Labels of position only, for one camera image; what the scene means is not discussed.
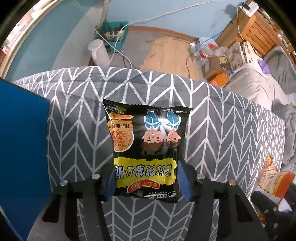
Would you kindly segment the white power strip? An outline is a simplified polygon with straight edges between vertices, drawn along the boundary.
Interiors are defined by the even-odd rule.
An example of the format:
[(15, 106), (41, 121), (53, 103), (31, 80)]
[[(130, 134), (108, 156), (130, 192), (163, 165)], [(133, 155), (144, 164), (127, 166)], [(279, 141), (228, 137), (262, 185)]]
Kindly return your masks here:
[(123, 31), (108, 31), (105, 33), (105, 37), (109, 42), (119, 41), (122, 35)]

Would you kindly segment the orange fries snack bag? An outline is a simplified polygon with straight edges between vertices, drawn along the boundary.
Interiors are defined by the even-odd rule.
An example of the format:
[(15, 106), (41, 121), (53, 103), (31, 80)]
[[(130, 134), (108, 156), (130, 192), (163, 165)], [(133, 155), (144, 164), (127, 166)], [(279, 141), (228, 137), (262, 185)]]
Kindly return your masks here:
[(294, 178), (295, 174), (292, 172), (278, 171), (273, 163), (273, 157), (267, 156), (258, 175), (257, 184), (268, 194), (282, 199)]

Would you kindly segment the white electric kettle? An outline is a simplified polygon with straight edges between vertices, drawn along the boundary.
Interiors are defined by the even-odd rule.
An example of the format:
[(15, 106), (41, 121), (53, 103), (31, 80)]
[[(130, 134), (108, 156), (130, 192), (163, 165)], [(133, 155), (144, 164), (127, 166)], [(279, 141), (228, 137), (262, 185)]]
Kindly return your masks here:
[(108, 67), (110, 65), (110, 57), (102, 40), (91, 41), (87, 49), (91, 52), (92, 60), (97, 66)]

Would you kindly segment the brown cardboard floor sheet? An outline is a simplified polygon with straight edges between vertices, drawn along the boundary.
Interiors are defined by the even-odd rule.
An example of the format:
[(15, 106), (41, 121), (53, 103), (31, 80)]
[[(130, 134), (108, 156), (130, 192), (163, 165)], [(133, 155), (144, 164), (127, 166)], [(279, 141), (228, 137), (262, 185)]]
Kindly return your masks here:
[(174, 37), (160, 37), (149, 43), (149, 52), (140, 70), (153, 70), (182, 77), (201, 79), (201, 71), (190, 57), (189, 42)]

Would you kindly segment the clear water bottle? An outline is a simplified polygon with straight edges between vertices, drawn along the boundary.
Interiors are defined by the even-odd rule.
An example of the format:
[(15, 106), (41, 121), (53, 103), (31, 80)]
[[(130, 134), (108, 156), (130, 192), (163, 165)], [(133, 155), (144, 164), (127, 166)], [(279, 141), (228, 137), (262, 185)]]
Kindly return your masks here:
[(212, 43), (201, 45), (196, 56), (197, 65), (202, 66), (214, 54), (215, 48), (216, 45)]

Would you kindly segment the blue cardboard box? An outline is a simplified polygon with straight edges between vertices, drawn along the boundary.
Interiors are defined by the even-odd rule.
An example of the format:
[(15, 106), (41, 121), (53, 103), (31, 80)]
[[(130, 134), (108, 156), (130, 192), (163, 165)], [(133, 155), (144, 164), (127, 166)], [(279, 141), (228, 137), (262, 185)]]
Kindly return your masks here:
[(1, 208), (26, 240), (51, 196), (46, 136), (49, 101), (1, 80)]

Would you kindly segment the teal plastic crate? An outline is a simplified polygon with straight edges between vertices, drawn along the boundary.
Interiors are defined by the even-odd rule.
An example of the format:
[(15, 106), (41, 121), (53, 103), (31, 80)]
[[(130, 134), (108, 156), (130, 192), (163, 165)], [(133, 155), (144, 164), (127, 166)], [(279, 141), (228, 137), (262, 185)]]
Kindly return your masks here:
[(123, 28), (125, 25), (127, 25), (127, 21), (122, 22), (107, 22), (104, 21), (102, 26), (100, 28), (96, 27), (95, 30), (100, 33), (95, 33), (96, 39), (102, 39), (101, 35), (104, 37), (104, 39), (109, 42), (109, 44), (112, 45), (112, 47), (115, 47), (118, 51), (121, 51), (123, 48), (123, 44), (125, 42), (126, 36), (128, 34), (128, 26)]

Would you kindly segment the purple small object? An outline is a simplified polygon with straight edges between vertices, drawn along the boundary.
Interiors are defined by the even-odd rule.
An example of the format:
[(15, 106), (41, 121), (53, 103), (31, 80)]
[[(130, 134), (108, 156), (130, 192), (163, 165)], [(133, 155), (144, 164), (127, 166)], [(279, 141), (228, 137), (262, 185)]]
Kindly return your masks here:
[(268, 65), (266, 64), (266, 62), (262, 59), (258, 59), (257, 60), (262, 72), (265, 74), (265, 75), (268, 75), (270, 74), (270, 70), (269, 70), (269, 67)]

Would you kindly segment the black yellow noodle snack bag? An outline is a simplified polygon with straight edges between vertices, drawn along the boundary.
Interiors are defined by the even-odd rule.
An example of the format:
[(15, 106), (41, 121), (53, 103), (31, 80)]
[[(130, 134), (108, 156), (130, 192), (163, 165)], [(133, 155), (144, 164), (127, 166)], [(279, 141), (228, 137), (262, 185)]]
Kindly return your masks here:
[(116, 196), (177, 203), (178, 157), (191, 108), (103, 100), (113, 140)]

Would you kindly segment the grey bed blanket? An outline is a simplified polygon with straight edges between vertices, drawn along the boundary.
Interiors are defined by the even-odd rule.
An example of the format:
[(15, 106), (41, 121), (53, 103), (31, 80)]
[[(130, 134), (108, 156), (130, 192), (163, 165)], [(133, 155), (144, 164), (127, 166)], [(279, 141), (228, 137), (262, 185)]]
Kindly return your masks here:
[(264, 57), (268, 74), (246, 64), (233, 75), (225, 89), (273, 112), (285, 122), (285, 146), (281, 171), (295, 173), (295, 68), (281, 46)]

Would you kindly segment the orange juice bottle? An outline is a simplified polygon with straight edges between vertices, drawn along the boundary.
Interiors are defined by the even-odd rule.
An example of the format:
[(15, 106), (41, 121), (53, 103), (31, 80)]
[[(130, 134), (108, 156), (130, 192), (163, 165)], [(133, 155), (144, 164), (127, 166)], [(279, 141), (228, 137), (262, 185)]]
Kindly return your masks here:
[(226, 71), (225, 73), (220, 73), (216, 75), (212, 80), (210, 80), (209, 83), (211, 85), (223, 88), (228, 84), (234, 73), (234, 70)]

